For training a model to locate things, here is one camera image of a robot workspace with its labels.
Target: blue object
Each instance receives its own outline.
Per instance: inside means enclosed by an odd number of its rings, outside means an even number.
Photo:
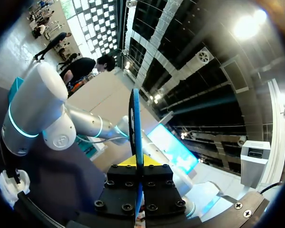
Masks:
[[[23,82],[24,80],[22,78],[16,77],[14,83],[12,84],[9,90],[9,94],[8,94],[9,104],[11,103],[12,99],[14,98],[16,92],[18,91],[19,87],[21,86]]]
[[[165,153],[172,164],[182,169],[186,174],[199,163],[198,159],[162,124],[159,124],[148,134],[151,141]]]
[[[136,155],[136,168],[139,184],[137,187],[135,214],[138,216],[143,199],[143,149],[142,149],[142,133],[141,133],[141,117],[139,108],[139,90],[133,89],[129,102],[129,140],[131,144],[132,154]]]

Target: white wall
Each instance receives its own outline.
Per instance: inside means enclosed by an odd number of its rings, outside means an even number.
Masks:
[[[116,75],[115,70],[104,72],[81,87],[69,98],[68,102],[78,108],[100,115],[115,125],[124,115],[128,115],[129,98],[133,86],[133,83],[128,81],[122,71]],[[142,129],[149,133],[158,122],[142,104],[140,108]],[[112,142],[106,144],[108,148],[105,152],[93,161],[102,171],[107,171],[111,164],[121,163],[132,155],[129,143],[122,146]]]
[[[61,7],[61,3],[60,1],[57,1],[55,2],[54,4],[50,5],[49,8],[51,9],[51,11],[55,11],[53,16],[50,18],[50,22],[52,21],[59,21],[59,23],[61,25],[64,24],[64,26],[62,27],[61,30],[59,31],[55,31],[51,34],[51,37],[54,38],[55,36],[57,36],[59,33],[61,32],[71,32],[71,29],[70,27],[68,26],[68,23],[67,23],[67,19],[65,17],[65,14],[62,10],[62,7]],[[70,49],[71,53],[80,53],[80,50],[77,46],[77,43],[75,42],[75,39],[73,36],[71,37],[68,37],[66,39],[64,39],[64,42],[65,43],[68,43],[70,42],[70,46],[68,49]]]

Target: ventilation fan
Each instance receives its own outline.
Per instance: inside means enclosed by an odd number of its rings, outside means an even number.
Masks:
[[[203,64],[207,64],[210,60],[210,56],[209,53],[207,51],[200,51],[197,54],[198,60],[203,63]]]

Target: person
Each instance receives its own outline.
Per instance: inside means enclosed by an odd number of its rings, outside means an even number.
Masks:
[[[99,73],[112,71],[115,68],[115,59],[112,56],[104,55],[97,59],[97,62],[91,58],[80,58],[71,63],[60,76],[64,83],[71,85],[87,76],[93,69]]]
[[[44,33],[45,30],[46,30],[46,26],[40,25],[34,28],[34,30],[32,31],[32,34],[34,38],[37,38],[37,37],[40,37]]]
[[[78,54],[77,53],[73,53],[73,54],[70,55],[70,57],[68,58],[67,61],[62,62],[62,63],[58,63],[58,66],[62,65],[60,70],[62,70],[65,66],[69,65],[74,59],[77,58],[77,56],[80,56],[80,53],[78,53]]]
[[[55,47],[57,44],[59,44],[59,43],[61,43],[63,40],[64,40],[64,38],[66,38],[66,37],[70,37],[72,35],[72,33],[66,33],[66,32],[62,32],[62,33],[60,33],[58,36],[56,36],[49,44],[48,44],[48,46],[44,49],[44,50],[42,50],[42,51],[40,51],[38,54],[36,54],[35,56],[34,56],[34,58],[36,59],[36,60],[38,60],[38,56],[40,56],[40,55],[42,55],[41,56],[41,59],[44,59],[44,55],[50,50],[50,49],[52,49],[53,47]]]

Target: display screen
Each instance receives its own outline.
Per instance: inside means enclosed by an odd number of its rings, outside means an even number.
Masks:
[[[151,141],[172,164],[188,174],[199,163],[198,159],[162,124],[148,134]]]

